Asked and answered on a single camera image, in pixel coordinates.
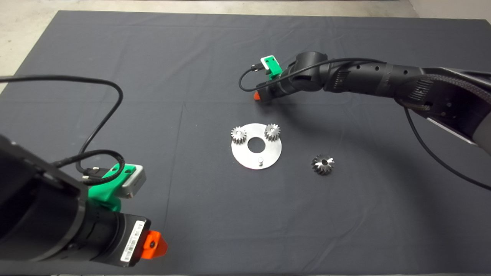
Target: small metal gear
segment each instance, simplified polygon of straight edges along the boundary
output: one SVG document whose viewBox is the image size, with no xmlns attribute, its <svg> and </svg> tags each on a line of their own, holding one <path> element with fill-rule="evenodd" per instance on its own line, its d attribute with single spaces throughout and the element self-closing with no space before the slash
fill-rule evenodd
<svg viewBox="0 0 491 276">
<path fill-rule="evenodd" d="M 334 160 L 331 156 L 319 154 L 312 160 L 312 169 L 320 175 L 329 174 L 334 167 Z"/>
<path fill-rule="evenodd" d="M 266 129 L 264 130 L 264 136 L 269 141 L 275 141 L 276 139 L 278 139 L 280 132 L 281 129 L 277 124 L 269 124 L 266 126 Z"/>
<path fill-rule="evenodd" d="M 235 127 L 230 133 L 232 141 L 236 144 L 242 144 L 246 141 L 246 130 L 243 127 Z"/>
</svg>

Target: circular metal plate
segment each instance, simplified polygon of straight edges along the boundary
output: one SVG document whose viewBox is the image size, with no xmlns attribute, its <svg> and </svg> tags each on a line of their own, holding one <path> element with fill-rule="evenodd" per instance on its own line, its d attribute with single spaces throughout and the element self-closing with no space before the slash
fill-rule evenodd
<svg viewBox="0 0 491 276">
<path fill-rule="evenodd" d="M 247 137 L 245 142 L 236 144 L 231 142 L 232 154 L 235 159 L 244 167 L 250 169 L 264 169 L 271 167 L 281 154 L 281 140 L 278 138 L 275 141 L 269 141 L 264 137 L 266 125 L 263 124 L 248 124 L 243 126 Z M 260 153 L 252 152 L 247 145 L 252 138 L 260 138 L 264 142 L 264 150 Z"/>
</svg>

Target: green 3d-printed bracket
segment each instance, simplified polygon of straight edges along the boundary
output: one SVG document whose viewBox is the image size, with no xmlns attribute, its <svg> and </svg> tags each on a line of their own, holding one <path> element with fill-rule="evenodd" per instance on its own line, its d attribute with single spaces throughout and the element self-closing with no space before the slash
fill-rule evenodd
<svg viewBox="0 0 491 276">
<path fill-rule="evenodd" d="M 114 165 L 104 177 L 115 174 L 119 169 L 119 164 Z M 121 174 L 114 180 L 97 186 L 92 186 L 89 189 L 89 198 L 97 202 L 99 205 L 106 207 L 112 211 L 119 212 L 121 210 L 121 200 L 114 193 L 125 183 L 125 181 L 136 170 L 134 165 L 124 165 Z"/>
<path fill-rule="evenodd" d="M 266 56 L 263 58 L 264 62 L 267 64 L 269 67 L 269 73 L 270 73 L 270 80 L 281 74 L 283 70 L 281 69 L 281 66 L 279 66 L 278 61 L 273 55 Z"/>
</svg>

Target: dark gray tablecloth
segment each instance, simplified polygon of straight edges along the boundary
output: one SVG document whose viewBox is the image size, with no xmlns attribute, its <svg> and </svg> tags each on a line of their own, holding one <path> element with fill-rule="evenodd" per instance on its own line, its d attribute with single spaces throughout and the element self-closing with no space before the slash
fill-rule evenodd
<svg viewBox="0 0 491 276">
<path fill-rule="evenodd" d="M 145 167 L 147 182 L 122 211 L 151 219 L 169 251 L 130 269 L 0 262 L 0 272 L 491 273 L 491 193 L 431 159 L 399 105 L 301 92 L 262 107 L 237 87 L 266 55 L 283 66 L 312 50 L 491 71 L 490 49 L 490 25 L 477 20 L 59 12 L 18 74 L 121 85 L 124 102 L 90 148 Z M 78 151 L 115 99 L 96 85 L 10 84 L 0 96 L 0 131 L 58 160 Z M 490 183 L 491 158 L 482 150 L 415 121 L 439 156 Z M 230 129 L 248 123 L 282 128 L 281 157 L 268 169 L 246 169 L 232 156 Z M 319 153 L 336 161 L 327 177 L 311 170 Z"/>
</svg>

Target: barcode label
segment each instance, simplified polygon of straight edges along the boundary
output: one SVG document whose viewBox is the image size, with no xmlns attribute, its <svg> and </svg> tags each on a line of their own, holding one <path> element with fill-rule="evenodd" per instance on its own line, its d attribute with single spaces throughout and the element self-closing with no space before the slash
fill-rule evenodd
<svg viewBox="0 0 491 276">
<path fill-rule="evenodd" d="M 126 243 L 126 246 L 124 247 L 123 254 L 121 255 L 121 261 L 122 262 L 129 262 L 131 260 L 131 256 L 133 255 L 133 251 L 135 251 L 135 246 L 136 243 L 138 242 L 138 239 L 140 238 L 141 231 L 143 229 L 143 226 L 145 225 L 144 221 L 136 221 L 135 225 L 133 226 L 133 230 L 131 231 L 131 235 L 128 239 L 128 242 Z"/>
</svg>

